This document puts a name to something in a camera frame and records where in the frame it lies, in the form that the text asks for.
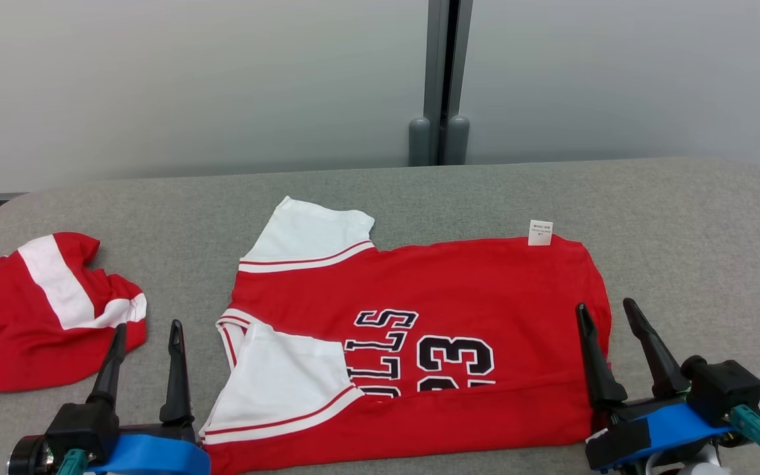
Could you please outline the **grey partition post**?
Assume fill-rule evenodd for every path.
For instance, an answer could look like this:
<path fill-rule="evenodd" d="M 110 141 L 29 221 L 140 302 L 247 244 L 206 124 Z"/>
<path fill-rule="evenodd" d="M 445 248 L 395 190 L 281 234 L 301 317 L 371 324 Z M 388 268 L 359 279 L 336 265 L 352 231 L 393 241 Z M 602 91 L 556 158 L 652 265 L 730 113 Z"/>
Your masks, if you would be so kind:
<path fill-rule="evenodd" d="M 409 124 L 409 166 L 461 166 L 470 120 L 460 114 L 474 0 L 429 0 L 424 106 Z"/>

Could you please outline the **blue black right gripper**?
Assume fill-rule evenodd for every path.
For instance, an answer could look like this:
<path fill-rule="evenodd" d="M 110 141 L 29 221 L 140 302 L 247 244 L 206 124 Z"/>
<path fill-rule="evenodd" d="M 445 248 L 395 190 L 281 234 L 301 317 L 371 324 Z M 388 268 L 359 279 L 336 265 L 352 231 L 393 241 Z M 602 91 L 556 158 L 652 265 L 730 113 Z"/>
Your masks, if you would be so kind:
<path fill-rule="evenodd" d="M 652 376 L 652 395 L 673 398 L 691 383 L 681 373 L 658 332 L 635 300 L 622 306 L 633 336 L 641 342 Z M 585 457 L 594 472 L 725 472 L 718 439 L 730 424 L 712 427 L 682 400 L 645 400 L 627 404 L 627 391 L 610 370 L 599 332 L 585 304 L 576 307 L 583 370 L 595 430 L 585 442 Z"/>

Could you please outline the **red white jersey shorts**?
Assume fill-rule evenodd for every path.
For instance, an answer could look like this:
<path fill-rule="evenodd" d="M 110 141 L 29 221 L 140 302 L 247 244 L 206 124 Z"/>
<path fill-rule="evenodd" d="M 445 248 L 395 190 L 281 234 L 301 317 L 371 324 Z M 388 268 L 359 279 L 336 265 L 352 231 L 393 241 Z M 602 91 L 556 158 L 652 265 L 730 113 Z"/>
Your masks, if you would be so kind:
<path fill-rule="evenodd" d="M 147 337 L 147 301 L 120 274 L 90 268 L 100 242 L 75 232 L 0 256 L 0 392 L 71 385 L 96 373 L 115 328 L 125 349 Z"/>

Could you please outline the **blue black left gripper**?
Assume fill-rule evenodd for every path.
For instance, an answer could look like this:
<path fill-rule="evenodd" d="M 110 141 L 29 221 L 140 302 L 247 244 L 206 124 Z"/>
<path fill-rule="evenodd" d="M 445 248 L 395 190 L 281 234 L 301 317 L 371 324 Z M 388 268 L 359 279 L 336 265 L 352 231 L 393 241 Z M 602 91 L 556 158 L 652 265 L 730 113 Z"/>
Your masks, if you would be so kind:
<path fill-rule="evenodd" d="M 97 373 L 88 404 L 115 404 L 119 369 L 126 356 L 127 325 L 115 328 L 111 345 Z M 109 459 L 87 467 L 94 475 L 211 475 L 211 460 L 203 450 L 194 421 L 188 381 L 186 344 L 181 321 L 172 321 L 167 352 L 170 370 L 166 401 L 159 419 L 163 424 L 121 427 L 121 435 Z"/>

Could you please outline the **red white jersey shirt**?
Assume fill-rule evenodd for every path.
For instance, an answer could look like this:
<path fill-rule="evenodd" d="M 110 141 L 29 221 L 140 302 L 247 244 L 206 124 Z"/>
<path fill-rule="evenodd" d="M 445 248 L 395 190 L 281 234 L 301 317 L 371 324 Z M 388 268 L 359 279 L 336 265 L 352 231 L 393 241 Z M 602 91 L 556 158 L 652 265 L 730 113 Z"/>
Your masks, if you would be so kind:
<path fill-rule="evenodd" d="M 576 444 L 592 433 L 576 307 L 604 280 L 555 236 L 374 246 L 374 220 L 286 197 L 216 322 L 230 368 L 212 475 Z"/>

